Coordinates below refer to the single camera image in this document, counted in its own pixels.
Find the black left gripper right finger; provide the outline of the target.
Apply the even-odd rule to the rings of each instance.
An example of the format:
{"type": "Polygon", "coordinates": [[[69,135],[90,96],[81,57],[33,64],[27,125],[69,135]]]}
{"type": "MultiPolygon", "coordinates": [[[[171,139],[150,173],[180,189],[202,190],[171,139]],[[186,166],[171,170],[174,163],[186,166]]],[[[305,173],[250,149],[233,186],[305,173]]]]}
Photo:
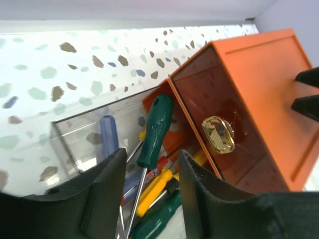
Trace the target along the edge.
{"type": "Polygon", "coordinates": [[[180,194],[188,239],[317,239],[318,192],[240,190],[179,152],[180,194]]]}

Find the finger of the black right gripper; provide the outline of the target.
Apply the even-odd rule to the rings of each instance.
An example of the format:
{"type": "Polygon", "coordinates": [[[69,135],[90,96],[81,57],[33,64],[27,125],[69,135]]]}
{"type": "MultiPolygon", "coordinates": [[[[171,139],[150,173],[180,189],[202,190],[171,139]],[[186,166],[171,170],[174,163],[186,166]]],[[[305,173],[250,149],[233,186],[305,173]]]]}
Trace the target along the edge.
{"type": "Polygon", "coordinates": [[[301,82],[313,87],[319,87],[319,67],[314,67],[297,74],[295,77],[297,82],[301,82]]]}
{"type": "Polygon", "coordinates": [[[319,95],[296,98],[291,109],[319,122],[319,95]]]}

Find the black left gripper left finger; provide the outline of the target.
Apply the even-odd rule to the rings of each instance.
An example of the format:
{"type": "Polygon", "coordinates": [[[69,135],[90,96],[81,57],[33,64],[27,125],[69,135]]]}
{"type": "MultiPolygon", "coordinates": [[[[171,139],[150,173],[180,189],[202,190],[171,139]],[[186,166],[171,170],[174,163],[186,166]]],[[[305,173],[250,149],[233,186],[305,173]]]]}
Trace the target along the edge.
{"type": "Polygon", "coordinates": [[[127,152],[108,158],[44,195],[0,195],[2,239],[113,239],[127,152]]]}

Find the green screwdriver pointing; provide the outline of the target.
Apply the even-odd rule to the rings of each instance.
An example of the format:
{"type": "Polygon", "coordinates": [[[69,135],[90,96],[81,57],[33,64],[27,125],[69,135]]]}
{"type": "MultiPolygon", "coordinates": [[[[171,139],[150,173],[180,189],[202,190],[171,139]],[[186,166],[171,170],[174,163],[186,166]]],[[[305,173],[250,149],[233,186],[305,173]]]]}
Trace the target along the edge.
{"type": "Polygon", "coordinates": [[[169,220],[181,206],[181,195],[176,190],[157,209],[143,218],[132,230],[131,239],[155,239],[167,226],[169,220]]]}

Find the blue screwdriver red collar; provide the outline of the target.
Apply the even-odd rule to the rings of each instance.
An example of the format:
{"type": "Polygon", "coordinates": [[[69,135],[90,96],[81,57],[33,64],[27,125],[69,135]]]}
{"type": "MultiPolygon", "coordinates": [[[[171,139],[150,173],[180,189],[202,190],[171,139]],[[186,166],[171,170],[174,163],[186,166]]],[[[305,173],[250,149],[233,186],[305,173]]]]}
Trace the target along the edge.
{"type": "Polygon", "coordinates": [[[104,158],[108,158],[119,147],[116,121],[113,116],[105,115],[100,120],[104,158]]]}

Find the orange drawer cabinet box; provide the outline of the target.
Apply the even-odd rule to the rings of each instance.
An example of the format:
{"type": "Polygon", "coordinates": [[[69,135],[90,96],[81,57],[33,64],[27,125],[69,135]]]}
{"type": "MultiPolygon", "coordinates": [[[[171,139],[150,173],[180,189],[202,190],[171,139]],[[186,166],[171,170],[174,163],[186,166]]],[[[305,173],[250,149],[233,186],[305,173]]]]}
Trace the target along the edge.
{"type": "Polygon", "coordinates": [[[301,191],[319,155],[319,124],[291,105],[319,93],[295,80],[311,68],[294,31],[282,29],[210,41],[162,83],[217,176],[252,193],[301,191]],[[233,152],[209,143],[201,124],[212,116],[231,124],[233,152]]]}

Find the clear plastic drawer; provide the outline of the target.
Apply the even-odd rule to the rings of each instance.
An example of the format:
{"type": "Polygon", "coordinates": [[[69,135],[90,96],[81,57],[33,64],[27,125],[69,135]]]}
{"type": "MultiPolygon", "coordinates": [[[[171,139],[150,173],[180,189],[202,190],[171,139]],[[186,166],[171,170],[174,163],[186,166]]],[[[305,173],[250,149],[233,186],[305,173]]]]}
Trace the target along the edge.
{"type": "MultiPolygon", "coordinates": [[[[165,167],[170,167],[177,160],[178,150],[188,149],[193,144],[190,126],[170,85],[162,83],[130,97],[53,123],[52,145],[63,162],[69,178],[87,171],[105,159],[100,128],[100,120],[105,115],[115,118],[119,147],[125,148],[129,155],[139,143],[140,133],[146,129],[152,102],[160,94],[168,94],[173,99],[170,128],[159,153],[159,159],[162,156],[168,158],[165,167]]],[[[129,162],[125,179],[141,171],[136,163],[140,152],[141,148],[129,162]]],[[[119,226],[127,224],[134,200],[135,197],[122,206],[122,218],[118,220],[119,226]]]]}

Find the long green screwdriver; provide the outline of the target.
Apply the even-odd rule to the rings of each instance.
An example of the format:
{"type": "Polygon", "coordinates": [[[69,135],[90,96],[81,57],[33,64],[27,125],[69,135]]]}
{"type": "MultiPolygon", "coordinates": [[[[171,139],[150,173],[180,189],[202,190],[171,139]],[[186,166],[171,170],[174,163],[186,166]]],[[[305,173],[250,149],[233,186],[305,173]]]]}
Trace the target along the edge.
{"type": "Polygon", "coordinates": [[[148,113],[146,136],[137,164],[142,168],[140,182],[135,197],[135,202],[130,219],[125,229],[124,238],[128,238],[133,226],[136,210],[142,194],[145,178],[148,170],[157,168],[159,153],[163,139],[170,128],[173,111],[173,99],[168,94],[157,95],[148,113]]]}

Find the blue red handled screwdriver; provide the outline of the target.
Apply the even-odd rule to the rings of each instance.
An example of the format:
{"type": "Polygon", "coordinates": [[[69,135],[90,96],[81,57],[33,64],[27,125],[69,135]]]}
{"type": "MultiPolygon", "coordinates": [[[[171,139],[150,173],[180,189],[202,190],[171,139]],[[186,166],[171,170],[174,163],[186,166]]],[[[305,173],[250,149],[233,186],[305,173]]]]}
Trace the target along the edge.
{"type": "MultiPolygon", "coordinates": [[[[167,163],[168,158],[166,156],[162,156],[158,160],[157,168],[155,170],[149,170],[147,172],[145,178],[145,185],[148,185],[156,176],[158,176],[167,163]]],[[[142,171],[139,171],[125,180],[121,199],[121,206],[124,206],[126,203],[128,203],[131,199],[133,199],[136,196],[141,175],[142,171]]]]}

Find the yellow screwdriver long shaft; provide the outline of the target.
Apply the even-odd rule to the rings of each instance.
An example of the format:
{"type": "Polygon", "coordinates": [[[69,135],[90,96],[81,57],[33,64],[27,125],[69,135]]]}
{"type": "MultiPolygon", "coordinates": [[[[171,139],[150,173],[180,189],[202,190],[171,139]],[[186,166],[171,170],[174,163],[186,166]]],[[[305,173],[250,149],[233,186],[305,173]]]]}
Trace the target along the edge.
{"type": "MultiPolygon", "coordinates": [[[[201,149],[199,150],[194,156],[193,156],[194,160],[197,162],[197,164],[199,164],[200,166],[203,166],[207,161],[207,157],[204,153],[204,151],[201,149]]],[[[177,172],[177,169],[176,169],[176,165],[178,163],[178,159],[170,166],[170,170],[172,172],[177,172]]]]}

